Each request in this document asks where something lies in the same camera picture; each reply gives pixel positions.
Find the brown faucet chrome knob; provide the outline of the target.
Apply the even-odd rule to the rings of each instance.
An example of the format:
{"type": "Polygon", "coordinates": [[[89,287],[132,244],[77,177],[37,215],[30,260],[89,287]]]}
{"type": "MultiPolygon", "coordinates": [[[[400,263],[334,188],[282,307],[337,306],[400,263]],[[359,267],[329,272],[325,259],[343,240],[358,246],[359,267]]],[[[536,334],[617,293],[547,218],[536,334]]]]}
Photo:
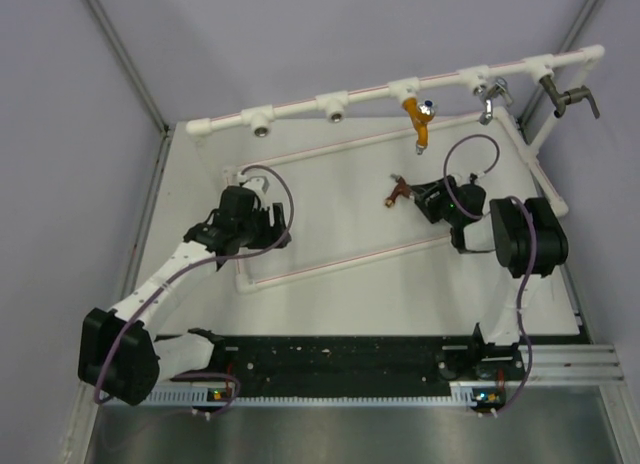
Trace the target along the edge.
{"type": "Polygon", "coordinates": [[[410,199],[412,196],[412,190],[409,184],[401,175],[391,174],[390,178],[394,181],[395,185],[391,193],[384,200],[384,205],[387,208],[394,207],[399,197],[410,199]]]}

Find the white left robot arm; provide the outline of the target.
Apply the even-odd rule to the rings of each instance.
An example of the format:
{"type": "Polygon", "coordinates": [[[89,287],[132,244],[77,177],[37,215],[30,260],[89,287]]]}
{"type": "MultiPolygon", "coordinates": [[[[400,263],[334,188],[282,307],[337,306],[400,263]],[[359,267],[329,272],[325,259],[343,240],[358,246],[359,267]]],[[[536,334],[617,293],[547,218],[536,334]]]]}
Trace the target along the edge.
{"type": "Polygon", "coordinates": [[[223,337],[202,328],[164,338],[160,331],[193,290],[225,263],[281,249],[291,240],[292,202],[272,203],[267,182],[251,178],[223,190],[207,218],[190,227],[161,267],[109,309],[82,323],[78,376],[93,399],[143,402],[155,386],[188,378],[219,380],[226,371],[223,337]]]}

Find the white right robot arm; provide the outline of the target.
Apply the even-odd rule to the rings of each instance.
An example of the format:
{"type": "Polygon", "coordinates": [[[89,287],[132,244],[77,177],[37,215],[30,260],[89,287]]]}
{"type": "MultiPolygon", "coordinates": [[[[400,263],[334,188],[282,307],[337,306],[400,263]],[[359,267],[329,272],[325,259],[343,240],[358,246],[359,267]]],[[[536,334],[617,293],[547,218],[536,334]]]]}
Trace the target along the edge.
{"type": "Polygon", "coordinates": [[[477,312],[465,361],[474,377],[490,379],[503,359],[516,360],[527,307],[566,262],[568,238],[543,197],[490,198],[476,180],[451,175],[411,185],[408,196],[429,223],[448,227],[450,291],[477,312]]]}

